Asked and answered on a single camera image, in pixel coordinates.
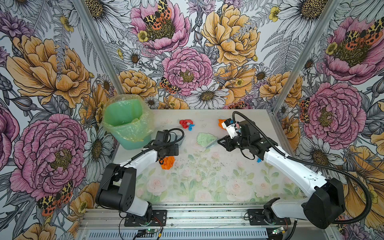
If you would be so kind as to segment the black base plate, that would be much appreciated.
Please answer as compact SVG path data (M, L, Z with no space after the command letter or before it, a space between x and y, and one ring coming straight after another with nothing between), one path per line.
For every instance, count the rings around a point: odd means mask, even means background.
M152 210L145 216L128 214L125 218L125 227L165 227L167 210Z
M248 209L244 216L251 226L289 226L290 218L278 218L275 214L266 209Z

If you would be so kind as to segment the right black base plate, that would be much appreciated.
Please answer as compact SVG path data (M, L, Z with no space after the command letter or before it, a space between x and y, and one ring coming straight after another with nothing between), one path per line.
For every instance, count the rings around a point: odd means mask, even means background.
M278 218L275 214L266 209L248 209L244 216L251 226L289 226L290 218Z

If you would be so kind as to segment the aluminium rail frame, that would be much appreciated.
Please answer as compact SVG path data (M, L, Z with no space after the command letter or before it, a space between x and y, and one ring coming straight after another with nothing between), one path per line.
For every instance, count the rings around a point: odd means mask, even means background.
M149 224L125 213L89 210L77 240L340 240L335 226L318 229L295 218L269 225L255 203L159 203Z

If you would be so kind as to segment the green bin with bag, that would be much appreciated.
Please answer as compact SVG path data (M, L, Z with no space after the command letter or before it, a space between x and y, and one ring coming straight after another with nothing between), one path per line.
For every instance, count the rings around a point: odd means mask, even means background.
M102 125L124 149L140 149L151 141L154 113L139 95L117 95L104 106Z

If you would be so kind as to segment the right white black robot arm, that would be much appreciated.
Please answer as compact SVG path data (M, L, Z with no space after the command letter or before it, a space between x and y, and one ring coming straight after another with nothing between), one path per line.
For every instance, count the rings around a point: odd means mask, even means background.
M273 198L264 204L264 219L272 223L278 219L295 218L307 220L319 229L326 229L345 210L342 183L326 179L321 172L314 172L305 165L290 159L279 145L263 137L255 126L247 121L225 120L222 124L228 135L219 139L218 144L228 152L235 149L249 150L260 160L275 167L288 177L303 193L301 200Z

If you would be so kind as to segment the orange paper scrap near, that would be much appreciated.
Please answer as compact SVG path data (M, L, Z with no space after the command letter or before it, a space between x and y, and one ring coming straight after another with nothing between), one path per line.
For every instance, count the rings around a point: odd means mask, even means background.
M161 159L159 161L159 163L160 163L161 168L163 170L170 170L175 163L175 157L174 156L165 157L165 158Z

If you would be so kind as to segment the light green paper scrap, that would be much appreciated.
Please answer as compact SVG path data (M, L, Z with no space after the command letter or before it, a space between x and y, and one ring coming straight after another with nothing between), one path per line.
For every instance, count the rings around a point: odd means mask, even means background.
M198 133L196 142L199 146L206 148L217 140L217 137L209 133Z

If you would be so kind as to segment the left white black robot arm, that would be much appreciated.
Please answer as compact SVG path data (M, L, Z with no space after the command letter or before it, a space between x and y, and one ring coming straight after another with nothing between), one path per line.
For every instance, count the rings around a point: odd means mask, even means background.
M136 196L137 177L150 165L163 165L166 157L178 156L184 137L184 131L179 128L158 131L155 139L135 156L120 164L108 164L96 194L96 204L150 222L153 207Z

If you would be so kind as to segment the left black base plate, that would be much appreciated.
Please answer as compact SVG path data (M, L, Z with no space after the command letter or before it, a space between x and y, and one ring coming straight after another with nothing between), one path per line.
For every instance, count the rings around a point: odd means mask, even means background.
M165 227L167 210L152 210L145 216L128 214L125 218L125 227Z

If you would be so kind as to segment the red paper scrap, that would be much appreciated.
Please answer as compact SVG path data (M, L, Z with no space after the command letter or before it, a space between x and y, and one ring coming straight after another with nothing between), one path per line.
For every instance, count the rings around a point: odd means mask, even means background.
M179 123L184 129L188 129L190 124L194 124L192 120L180 120Z

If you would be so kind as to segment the grey-green hand brush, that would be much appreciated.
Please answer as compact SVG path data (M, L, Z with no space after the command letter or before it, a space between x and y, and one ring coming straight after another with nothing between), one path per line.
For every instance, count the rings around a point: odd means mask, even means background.
M214 140L214 141L212 141L211 143L209 143L209 144L206 146L206 149L209 149L209 148L215 146L217 143L218 143L218 140Z

